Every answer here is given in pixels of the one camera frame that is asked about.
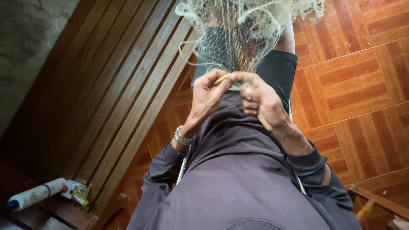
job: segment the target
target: sleeve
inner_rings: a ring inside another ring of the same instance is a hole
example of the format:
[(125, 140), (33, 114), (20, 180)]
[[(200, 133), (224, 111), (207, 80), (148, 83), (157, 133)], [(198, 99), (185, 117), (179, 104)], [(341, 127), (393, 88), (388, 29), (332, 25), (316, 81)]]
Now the sleeve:
[(329, 184), (321, 185), (325, 173), (327, 158), (318, 153), (314, 143), (311, 141), (309, 142), (314, 148), (310, 154), (304, 156), (287, 154), (287, 161), (292, 166), (295, 174), (300, 178), (306, 193), (329, 197), (335, 200), (338, 206), (347, 210), (352, 210), (352, 200), (348, 196), (340, 179), (332, 169)]
[(169, 142), (162, 152), (152, 159), (149, 171), (144, 176), (142, 197), (127, 229), (142, 230), (149, 225), (157, 205), (172, 191), (172, 185), (178, 179), (183, 158), (184, 154), (175, 150)]

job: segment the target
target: concrete wall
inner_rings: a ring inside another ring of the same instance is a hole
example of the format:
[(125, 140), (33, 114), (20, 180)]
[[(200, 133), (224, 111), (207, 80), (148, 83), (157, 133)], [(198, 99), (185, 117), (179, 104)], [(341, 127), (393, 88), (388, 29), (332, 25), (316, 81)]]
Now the concrete wall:
[(0, 1), (0, 137), (78, 1)]

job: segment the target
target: metal watch band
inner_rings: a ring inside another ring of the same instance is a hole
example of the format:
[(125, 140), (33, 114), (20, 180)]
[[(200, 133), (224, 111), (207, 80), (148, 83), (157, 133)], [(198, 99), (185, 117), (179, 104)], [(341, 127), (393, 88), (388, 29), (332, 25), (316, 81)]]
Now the metal watch band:
[(179, 134), (179, 130), (183, 127), (183, 125), (179, 126), (176, 129), (175, 135), (173, 136), (173, 138), (175, 139), (175, 141), (181, 145), (185, 145), (188, 146), (190, 145), (190, 143), (192, 142), (193, 138), (184, 138)]

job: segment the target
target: wooden floor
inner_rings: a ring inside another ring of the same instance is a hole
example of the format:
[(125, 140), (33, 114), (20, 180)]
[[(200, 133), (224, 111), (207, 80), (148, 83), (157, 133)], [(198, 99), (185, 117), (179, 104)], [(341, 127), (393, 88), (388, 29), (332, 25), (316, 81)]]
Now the wooden floor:
[[(355, 183), (409, 207), (409, 0), (327, 0), (325, 16), (293, 23), (299, 56), (292, 90), (294, 122), (328, 157), (345, 186)], [(107, 229), (125, 229), (142, 176), (183, 124), (191, 79), (157, 118), (124, 192), (126, 210)], [(392, 219), (375, 208), (364, 229)]]

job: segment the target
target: white fishing net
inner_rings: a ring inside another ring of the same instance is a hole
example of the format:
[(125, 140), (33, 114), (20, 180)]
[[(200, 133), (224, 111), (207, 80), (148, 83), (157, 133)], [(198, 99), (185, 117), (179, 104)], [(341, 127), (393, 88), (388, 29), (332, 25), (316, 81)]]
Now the white fishing net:
[(325, 0), (182, 0), (176, 14), (188, 18), (199, 39), (194, 50), (206, 72), (255, 72), (288, 22), (315, 11)]

